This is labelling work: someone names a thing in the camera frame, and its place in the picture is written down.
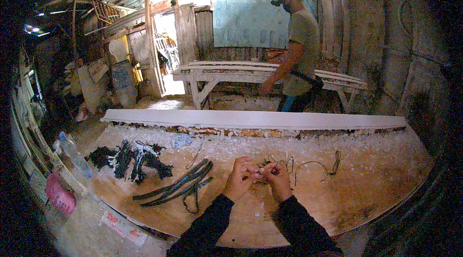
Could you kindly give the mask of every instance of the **person's right hand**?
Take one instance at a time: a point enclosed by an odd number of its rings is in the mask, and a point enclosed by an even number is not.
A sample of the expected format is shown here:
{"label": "person's right hand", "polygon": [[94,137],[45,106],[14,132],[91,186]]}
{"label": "person's right hand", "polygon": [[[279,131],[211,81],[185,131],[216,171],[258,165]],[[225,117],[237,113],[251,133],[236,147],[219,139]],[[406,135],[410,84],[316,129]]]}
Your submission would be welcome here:
{"label": "person's right hand", "polygon": [[276,202],[281,203],[293,195],[288,171],[281,163],[271,162],[260,168],[259,171],[270,183],[272,195]]}

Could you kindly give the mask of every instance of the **black sleeve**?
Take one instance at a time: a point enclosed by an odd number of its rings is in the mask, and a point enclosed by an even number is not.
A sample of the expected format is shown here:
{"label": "black sleeve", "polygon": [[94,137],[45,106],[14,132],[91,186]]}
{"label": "black sleeve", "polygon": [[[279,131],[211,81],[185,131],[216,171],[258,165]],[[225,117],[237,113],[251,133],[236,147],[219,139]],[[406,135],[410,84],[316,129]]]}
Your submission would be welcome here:
{"label": "black sleeve", "polygon": [[191,227],[182,234],[180,240],[167,250],[167,257],[208,256],[215,249],[215,244],[228,227],[230,212],[235,203],[220,194],[194,220]]}
{"label": "black sleeve", "polygon": [[327,231],[307,213],[295,196],[280,204],[276,220],[281,233],[299,255],[308,256],[323,251],[343,255]]}

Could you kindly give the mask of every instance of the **wooden table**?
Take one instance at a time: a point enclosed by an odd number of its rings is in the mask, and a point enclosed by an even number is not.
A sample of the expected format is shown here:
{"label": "wooden table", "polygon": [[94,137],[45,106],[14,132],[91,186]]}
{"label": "wooden table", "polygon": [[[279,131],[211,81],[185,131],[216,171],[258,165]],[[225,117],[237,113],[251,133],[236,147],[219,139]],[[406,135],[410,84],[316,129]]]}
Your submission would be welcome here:
{"label": "wooden table", "polygon": [[[296,198],[333,236],[362,225],[401,202],[425,179],[433,165],[433,160],[410,127],[387,133],[364,134],[358,130],[349,135],[342,132],[318,134],[300,140],[197,135],[193,137],[192,144],[172,148],[174,132],[110,125],[90,145],[92,150],[97,146],[115,148],[124,138],[158,143],[167,147],[162,151],[160,160],[174,166],[174,176],[160,180],[154,169],[143,167],[147,176],[140,186],[130,183],[130,180],[115,179],[108,167],[99,172],[94,168],[91,179],[84,179],[79,173],[75,176],[101,200],[134,223],[179,237],[223,191],[235,158],[251,156],[255,159],[252,165],[257,165],[269,155],[278,161],[293,156],[295,167],[305,161],[319,161],[331,171],[338,150],[341,161],[334,176],[327,176],[320,164],[310,163],[298,169],[295,186],[294,172],[290,173]],[[140,207],[139,201],[132,200],[134,195],[172,184],[188,171],[185,167],[196,153],[199,160],[208,158],[214,162],[209,173],[214,179],[199,190],[198,214],[188,213],[181,198],[149,208]],[[276,209],[269,185],[253,185],[233,206],[230,225],[218,245],[247,248],[288,245],[272,221]]]}
{"label": "wooden table", "polygon": [[[278,64],[238,61],[199,61],[190,62],[174,71],[175,81],[187,81],[191,85],[193,102],[196,109],[219,82],[263,83],[278,68]],[[349,113],[352,101],[359,92],[368,91],[368,86],[361,79],[349,75],[315,70],[315,75],[323,80],[323,89],[338,92],[345,113]],[[198,81],[207,84],[199,91]],[[350,93],[347,100],[345,93]]]}

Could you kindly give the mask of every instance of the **light blue panel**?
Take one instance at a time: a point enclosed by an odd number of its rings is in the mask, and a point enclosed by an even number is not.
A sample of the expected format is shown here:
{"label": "light blue panel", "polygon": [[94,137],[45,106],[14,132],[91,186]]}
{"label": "light blue panel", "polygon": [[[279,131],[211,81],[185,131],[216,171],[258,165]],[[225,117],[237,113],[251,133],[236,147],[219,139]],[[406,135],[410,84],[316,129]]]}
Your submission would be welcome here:
{"label": "light blue panel", "polygon": [[215,47],[284,49],[289,13],[271,0],[217,0],[213,18]]}

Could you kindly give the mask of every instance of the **hand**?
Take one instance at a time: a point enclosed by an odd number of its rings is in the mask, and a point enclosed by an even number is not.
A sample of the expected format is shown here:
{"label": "hand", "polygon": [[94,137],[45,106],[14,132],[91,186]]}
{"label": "hand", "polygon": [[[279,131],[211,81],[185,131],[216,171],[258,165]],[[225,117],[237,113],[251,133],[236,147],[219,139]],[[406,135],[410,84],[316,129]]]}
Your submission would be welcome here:
{"label": "hand", "polygon": [[270,183],[273,198],[277,203],[286,201],[293,195],[288,171],[281,163],[271,162],[260,168],[259,172]]}
{"label": "hand", "polygon": [[259,94],[269,94],[272,91],[273,86],[275,86],[275,81],[271,78],[265,80],[258,89]]}
{"label": "hand", "polygon": [[238,201],[259,176],[257,169],[248,166],[248,161],[252,161],[249,156],[237,158],[233,171],[228,176],[227,184],[225,184],[223,195],[233,202]]}

